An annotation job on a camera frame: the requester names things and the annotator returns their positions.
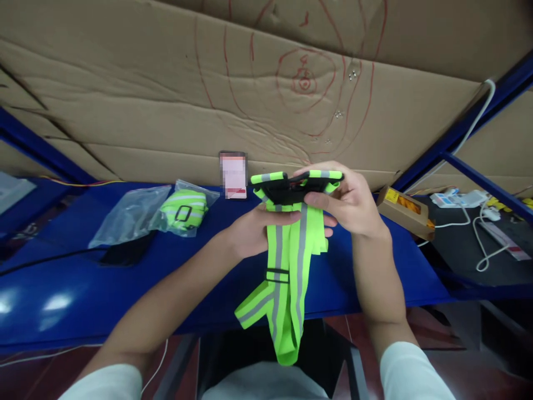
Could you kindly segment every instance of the smartphone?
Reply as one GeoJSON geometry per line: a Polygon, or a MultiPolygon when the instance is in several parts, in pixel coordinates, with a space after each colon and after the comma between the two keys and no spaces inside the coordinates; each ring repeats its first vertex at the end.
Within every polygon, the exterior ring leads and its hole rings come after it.
{"type": "Polygon", "coordinates": [[[222,150],[219,153],[219,159],[224,197],[228,200],[246,200],[248,181],[246,153],[222,150]]]}

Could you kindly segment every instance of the yellow cable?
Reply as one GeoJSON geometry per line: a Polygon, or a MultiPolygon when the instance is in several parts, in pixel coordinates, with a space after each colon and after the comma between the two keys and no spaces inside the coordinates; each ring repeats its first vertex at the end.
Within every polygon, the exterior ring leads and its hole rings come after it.
{"type": "Polygon", "coordinates": [[[57,179],[54,179],[54,178],[51,178],[51,177],[47,177],[46,175],[41,175],[40,177],[48,179],[48,180],[50,180],[52,182],[56,182],[56,183],[65,185],[65,186],[74,186],[74,187],[96,187],[96,186],[104,186],[104,185],[107,185],[107,184],[110,184],[110,183],[125,183],[125,181],[107,181],[107,182],[102,182],[102,183],[75,184],[75,183],[67,183],[67,182],[59,181],[57,179]]]}

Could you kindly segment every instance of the plastic bag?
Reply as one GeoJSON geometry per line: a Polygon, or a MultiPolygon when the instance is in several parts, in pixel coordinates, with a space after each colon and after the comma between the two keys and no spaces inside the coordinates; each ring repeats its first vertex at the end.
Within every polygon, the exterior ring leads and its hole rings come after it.
{"type": "Polygon", "coordinates": [[[195,237],[205,213],[219,197],[219,192],[181,179],[176,181],[174,193],[160,207],[157,229],[181,237],[195,237]]]}
{"type": "Polygon", "coordinates": [[[157,229],[159,209],[170,189],[166,185],[127,192],[107,214],[89,248],[129,242],[157,229]]]}

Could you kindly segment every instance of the white cable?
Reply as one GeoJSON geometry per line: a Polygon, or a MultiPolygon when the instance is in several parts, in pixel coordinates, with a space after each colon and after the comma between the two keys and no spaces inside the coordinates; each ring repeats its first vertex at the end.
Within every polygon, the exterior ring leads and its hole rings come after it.
{"type": "Polygon", "coordinates": [[[501,253],[504,250],[507,250],[507,248],[509,247],[509,245],[507,244],[507,245],[503,246],[501,249],[496,250],[494,253],[490,253],[488,255],[487,255],[487,252],[485,251],[485,247],[483,246],[483,243],[481,242],[481,239],[480,239],[479,234],[477,232],[476,221],[479,219],[481,224],[483,224],[483,225],[485,224],[485,221],[483,221],[483,210],[487,206],[488,202],[489,202],[489,200],[487,200],[485,203],[482,204],[481,208],[479,209],[479,216],[474,218],[474,220],[472,221],[472,228],[474,228],[474,233],[476,235],[477,243],[479,244],[479,247],[481,247],[481,251],[483,252],[483,255],[484,255],[484,257],[476,265],[476,271],[478,271],[478,272],[485,272],[488,269],[489,264],[490,264],[489,258],[491,258],[492,256],[495,256],[496,254],[501,253]]]}
{"type": "Polygon", "coordinates": [[[35,359],[43,359],[43,358],[51,358],[51,357],[59,356],[61,354],[65,354],[65,353],[71,352],[72,350],[76,350],[76,349],[79,349],[81,347],[101,347],[101,346],[102,346],[101,344],[84,344],[83,346],[73,347],[73,348],[62,350],[60,352],[53,353],[53,354],[43,354],[42,356],[21,358],[19,360],[10,361],[8,363],[0,364],[0,368],[7,367],[7,366],[10,366],[10,365],[13,365],[13,364],[18,364],[18,363],[25,362],[25,361],[31,361],[31,360],[35,360],[35,359]]]}
{"type": "Polygon", "coordinates": [[[494,253],[490,253],[488,256],[485,256],[481,259],[481,261],[479,263],[477,263],[476,265],[476,271],[478,272],[485,272],[487,270],[487,268],[489,267],[489,258],[491,258],[492,256],[495,256],[497,255],[498,253],[501,253],[502,251],[505,251],[507,250],[507,248],[509,247],[508,244],[506,244],[505,246],[503,246],[501,249],[499,250],[496,250],[494,253]],[[487,264],[485,265],[484,268],[480,268],[481,264],[486,262],[487,264]]]}
{"type": "Polygon", "coordinates": [[[165,356],[167,355],[167,348],[168,348],[168,339],[165,341],[165,350],[163,352],[163,356],[161,357],[161,362],[159,363],[159,367],[157,367],[157,369],[155,370],[155,372],[152,375],[152,377],[150,378],[150,380],[146,383],[146,385],[144,385],[143,390],[141,390],[141,392],[140,392],[141,394],[144,393],[144,391],[146,390],[146,388],[148,387],[148,385],[150,384],[152,379],[155,378],[155,376],[157,375],[157,373],[161,369],[161,366],[163,365],[163,361],[165,360],[165,356]]]}
{"type": "MultiPolygon", "coordinates": [[[[468,132],[466,132],[466,135],[465,137],[462,139],[461,143],[459,143],[459,145],[457,146],[457,148],[452,151],[452,154],[456,154],[460,149],[461,147],[465,144],[465,142],[468,140],[468,138],[470,137],[470,135],[472,134],[472,131],[474,130],[474,128],[476,127],[477,123],[479,122],[480,118],[483,116],[483,114],[485,113],[485,111],[487,110],[487,107],[489,106],[490,102],[492,101],[492,98],[494,97],[494,93],[496,92],[496,85],[495,83],[490,80],[490,79],[487,79],[485,82],[483,83],[486,83],[489,85],[489,95],[487,97],[487,100],[485,100],[485,104],[483,104],[483,107],[481,108],[479,114],[477,115],[476,119],[474,120],[474,122],[472,122],[472,125],[470,125],[470,128],[468,129],[468,132]]],[[[415,187],[417,187],[420,183],[422,183],[423,181],[425,181],[426,179],[428,179],[431,175],[433,175],[435,172],[437,172],[438,170],[440,170],[444,165],[446,165],[447,162],[446,161],[443,161],[442,163],[438,164],[432,171],[430,171],[427,175],[421,177],[418,181],[416,181],[413,185],[411,185],[411,187],[409,189],[407,189],[405,191],[405,193],[407,193],[408,191],[411,191],[413,190],[415,187]]]]}
{"type": "Polygon", "coordinates": [[[462,211],[463,211],[463,212],[465,213],[465,215],[466,215],[466,222],[449,223],[449,224],[446,224],[446,225],[438,225],[438,226],[436,226],[435,228],[446,228],[446,227],[448,227],[448,226],[463,226],[463,225],[470,225],[470,222],[471,222],[471,220],[470,220],[470,216],[468,215],[468,213],[466,212],[466,209],[465,209],[463,206],[460,205],[460,207],[461,207],[462,211]]]}

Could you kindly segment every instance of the small box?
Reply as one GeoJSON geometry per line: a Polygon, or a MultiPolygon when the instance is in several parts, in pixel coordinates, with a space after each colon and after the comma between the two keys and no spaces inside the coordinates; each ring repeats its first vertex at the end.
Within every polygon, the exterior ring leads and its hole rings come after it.
{"type": "Polygon", "coordinates": [[[429,219],[428,207],[389,186],[379,192],[376,201],[381,215],[427,241],[435,237],[435,223],[429,219]]]}

